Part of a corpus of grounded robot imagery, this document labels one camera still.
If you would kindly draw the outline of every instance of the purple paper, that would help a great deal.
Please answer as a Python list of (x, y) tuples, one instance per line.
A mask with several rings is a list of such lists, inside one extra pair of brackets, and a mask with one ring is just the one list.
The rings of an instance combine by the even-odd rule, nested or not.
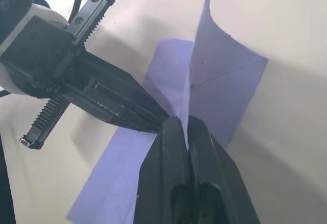
[[(161, 41), (143, 87), (170, 115), (180, 117), (184, 132), (190, 113), (226, 147), (266, 63), (214, 23), (205, 0), (195, 45)], [(132, 224), (139, 169), (154, 138), (119, 128), (67, 218), (75, 224)]]
[(222, 31), (209, 5), (205, 0), (191, 59), (190, 114), (227, 148), (268, 59)]

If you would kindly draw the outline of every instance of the white table surface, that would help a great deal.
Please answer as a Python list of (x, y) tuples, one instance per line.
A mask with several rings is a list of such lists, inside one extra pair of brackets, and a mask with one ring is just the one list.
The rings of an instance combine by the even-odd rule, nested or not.
[[(47, 1), (69, 17), (74, 0)], [(159, 40), (194, 39), (203, 2), (116, 0), (86, 48), (141, 82)], [(211, 9), (223, 30), (270, 59), (227, 150), (261, 222), (325, 223), (326, 0), (212, 0)], [(67, 212), (116, 130), (70, 105), (42, 150), (29, 150), (18, 140), (44, 104), (0, 99), (17, 223), (69, 223)]]

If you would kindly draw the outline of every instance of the light purple sheet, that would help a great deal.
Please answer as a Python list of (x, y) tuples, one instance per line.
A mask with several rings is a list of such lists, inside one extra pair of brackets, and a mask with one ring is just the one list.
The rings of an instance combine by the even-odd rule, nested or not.
[[(170, 115), (181, 118), (184, 128), (190, 105), (190, 114), (203, 119), (226, 147), (267, 59), (237, 43), (214, 23), (209, 0), (205, 0), (195, 43), (161, 41), (143, 86)], [(67, 218), (75, 224), (132, 224), (139, 169), (154, 138), (119, 128)]]
[(254, 95), (268, 59), (222, 31), (205, 0), (191, 59), (190, 114), (224, 147)]

